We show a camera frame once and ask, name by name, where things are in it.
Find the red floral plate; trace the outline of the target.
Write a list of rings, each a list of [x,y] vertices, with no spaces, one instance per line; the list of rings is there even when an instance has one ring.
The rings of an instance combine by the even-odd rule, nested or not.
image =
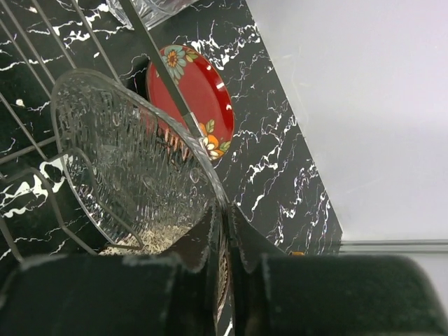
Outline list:
[[[221,158],[230,148],[235,128],[231,98],[222,78],[204,56],[188,46],[167,45],[160,50],[160,54],[199,123],[205,151],[211,160]],[[167,112],[186,128],[185,121],[151,63],[146,72],[146,91],[152,105]],[[183,141],[166,123],[160,122],[159,125],[159,135],[174,151],[182,150],[185,159],[189,150]]]

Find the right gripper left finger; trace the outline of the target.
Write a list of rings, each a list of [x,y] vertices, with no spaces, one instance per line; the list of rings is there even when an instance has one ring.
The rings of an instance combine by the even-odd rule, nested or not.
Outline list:
[[[215,335],[218,227],[210,206],[193,266],[177,253],[28,258],[1,285],[1,334]]]

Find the black wire dish rack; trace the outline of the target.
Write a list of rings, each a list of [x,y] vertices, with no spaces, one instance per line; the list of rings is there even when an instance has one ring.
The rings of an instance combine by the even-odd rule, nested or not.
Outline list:
[[[88,174],[94,203],[106,214],[97,229],[110,247],[142,249],[138,228],[142,206],[134,196],[149,198],[148,168],[160,169],[169,162],[172,149],[159,135],[160,122],[183,141],[187,160],[207,165],[207,154],[199,142],[200,129],[161,54],[131,1],[121,6],[135,32],[146,39],[150,60],[172,95],[186,123],[184,127],[139,95],[89,69],[73,67],[54,80],[50,98],[55,159],[67,166],[71,158]]]

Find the clear plastic tumbler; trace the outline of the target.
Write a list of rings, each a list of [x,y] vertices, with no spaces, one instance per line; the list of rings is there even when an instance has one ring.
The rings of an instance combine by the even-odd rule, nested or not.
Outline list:
[[[197,0],[152,1],[132,0],[131,3],[147,30],[154,28],[183,9],[193,5]],[[133,30],[132,23],[117,0],[107,0],[109,12],[127,29]]]

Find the brown patterned bowl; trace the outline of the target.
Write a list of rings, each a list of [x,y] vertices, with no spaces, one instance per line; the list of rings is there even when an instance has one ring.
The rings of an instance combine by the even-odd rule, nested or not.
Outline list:
[[[121,256],[159,254],[173,245],[191,228],[191,226],[187,225],[167,225],[164,227],[147,229],[140,234],[141,240],[143,242],[142,249],[135,250],[128,248],[106,247],[103,251],[99,252],[99,255]]]

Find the clear glass plate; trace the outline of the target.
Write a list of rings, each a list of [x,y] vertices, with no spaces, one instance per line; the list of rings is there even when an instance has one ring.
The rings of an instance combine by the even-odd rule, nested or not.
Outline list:
[[[225,193],[201,143],[166,112],[93,70],[72,69],[50,112],[67,181],[107,256],[175,259],[219,319],[228,276]]]

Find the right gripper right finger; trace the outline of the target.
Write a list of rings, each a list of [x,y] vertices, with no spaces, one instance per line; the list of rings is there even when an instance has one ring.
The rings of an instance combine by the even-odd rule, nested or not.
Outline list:
[[[424,271],[399,255],[291,256],[227,208],[236,335],[446,335]]]

